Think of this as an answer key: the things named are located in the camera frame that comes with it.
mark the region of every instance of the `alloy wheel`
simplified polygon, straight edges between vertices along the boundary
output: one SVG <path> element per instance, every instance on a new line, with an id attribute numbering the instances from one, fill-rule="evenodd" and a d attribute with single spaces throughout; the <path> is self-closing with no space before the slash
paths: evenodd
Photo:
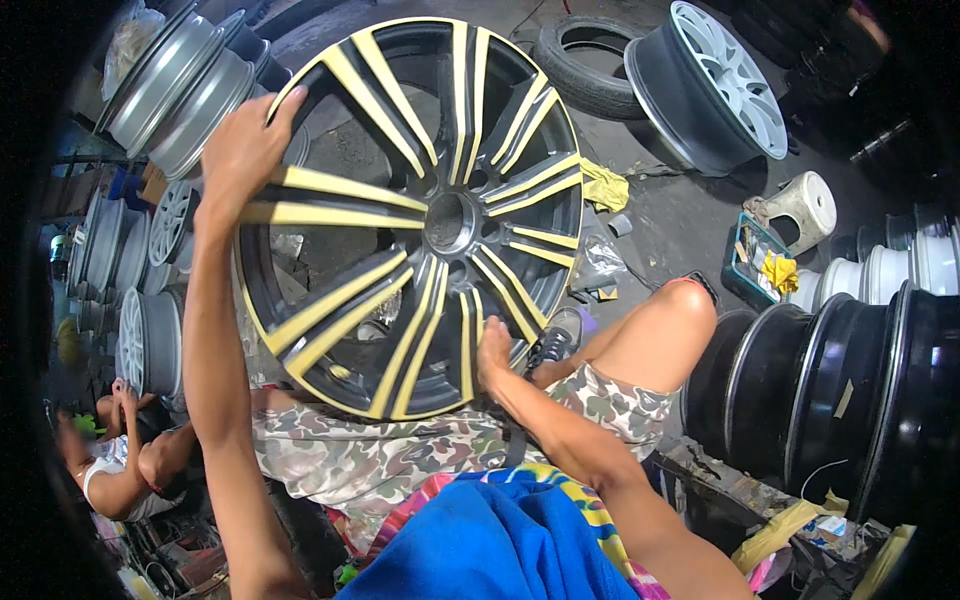
<path id="1" fill-rule="evenodd" d="M 516 364 L 573 266 L 582 175 L 557 91 L 506 39 L 440 18 L 381 23 L 327 48 L 271 115 L 298 84 L 309 93 L 294 127 L 334 96 L 390 176 L 379 186 L 281 167 L 245 208 L 237 272 L 266 347 L 305 389 L 357 415 L 419 419 L 473 399 L 484 318 L 507 323 Z M 439 100 L 433 138 L 402 85 Z M 288 301 L 270 251 L 280 226 L 375 228 L 376 250 Z M 382 334 L 354 333 L 386 312 L 368 328 Z"/>

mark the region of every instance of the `blue cloth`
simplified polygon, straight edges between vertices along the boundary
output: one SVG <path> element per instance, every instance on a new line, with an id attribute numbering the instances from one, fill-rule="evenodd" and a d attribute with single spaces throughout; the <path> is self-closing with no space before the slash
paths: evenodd
<path id="1" fill-rule="evenodd" d="M 536 481 L 455 481 L 337 598 L 632 598 L 576 504 Z"/>

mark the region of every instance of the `concrete floor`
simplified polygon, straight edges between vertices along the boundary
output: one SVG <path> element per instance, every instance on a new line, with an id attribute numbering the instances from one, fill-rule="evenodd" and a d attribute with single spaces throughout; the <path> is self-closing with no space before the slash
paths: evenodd
<path id="1" fill-rule="evenodd" d="M 371 6 L 369 0 L 348 0 L 277 39 L 273 51 L 284 66 L 296 71 L 327 45 L 354 31 L 381 21 L 419 15 L 463 19 L 507 36 L 538 2 L 379 0 L 377 6 Z M 641 31 L 651 31 L 665 20 L 670 1 L 570 0 L 569 5 L 578 14 L 606 16 Z M 705 8 L 721 22 L 729 24 L 725 15 Z M 520 31 L 530 38 L 541 25 L 563 16 L 565 11 L 560 0 L 546 0 Z M 782 94 L 783 70 L 749 45 L 747 48 L 775 93 Z M 634 224 L 634 231 L 616 242 L 623 258 L 634 269 L 658 282 L 694 269 L 702 271 L 719 294 L 720 313 L 744 306 L 740 299 L 722 287 L 719 272 L 728 230 L 736 220 L 741 203 L 747 198 L 769 197 L 779 189 L 778 184 L 803 171 L 813 170 L 824 177 L 833 192 L 838 212 L 835 234 L 853 234 L 860 224 L 880 227 L 886 212 L 903 212 L 901 205 L 871 186 L 844 158 L 824 156 L 803 146 L 799 156 L 788 155 L 780 161 L 761 157 L 722 179 L 705 178 L 697 173 L 654 175 L 664 172 L 664 163 L 672 159 L 651 141 L 649 124 L 605 121 L 575 109 L 570 113 L 581 134 L 582 153 L 615 173 L 625 175 L 630 183 L 630 200 L 625 212 Z M 315 111 L 307 123 L 314 138 L 308 166 L 332 169 L 344 175 L 350 172 L 354 176 L 359 170 L 374 177 L 372 173 L 379 168 L 379 158 L 368 152 L 372 149 L 372 141 L 357 133 L 355 130 L 359 128 L 355 125 L 351 128 L 345 110 L 331 107 Z M 601 221 L 605 222 L 609 217 L 601 215 Z M 305 252 L 309 251 L 308 247 L 308 243 L 304 245 Z M 825 267 L 815 250 L 801 256 L 800 262 L 818 271 Z M 620 300 L 592 304 L 589 311 L 603 327 L 648 296 L 649 291 L 638 281 L 625 276 L 620 282 Z"/>

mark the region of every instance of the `white plastic stool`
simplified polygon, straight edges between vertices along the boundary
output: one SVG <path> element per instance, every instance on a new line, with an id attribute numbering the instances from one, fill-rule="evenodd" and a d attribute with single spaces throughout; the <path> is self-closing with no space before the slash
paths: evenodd
<path id="1" fill-rule="evenodd" d="M 800 238 L 787 247 L 794 256 L 826 239 L 837 224 L 837 207 L 827 182 L 813 171 L 800 173 L 780 192 L 763 203 L 767 218 L 790 217 Z"/>

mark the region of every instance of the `camouflage shorts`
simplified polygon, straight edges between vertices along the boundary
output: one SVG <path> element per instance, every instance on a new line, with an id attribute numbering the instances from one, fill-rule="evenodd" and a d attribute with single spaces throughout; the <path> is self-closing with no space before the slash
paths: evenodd
<path id="1" fill-rule="evenodd" d="M 610 429 L 639 461 L 660 440 L 677 396 L 612 381 L 587 363 L 547 393 Z M 298 403 L 282 412 L 254 412 L 253 447 L 263 474 L 283 482 L 290 495 L 343 513 L 343 533 L 363 553 L 387 514 L 434 473 L 503 465 L 507 443 L 496 412 L 471 407 L 428 420 L 380 423 L 327 404 Z M 525 460 L 547 462 L 530 444 Z"/>

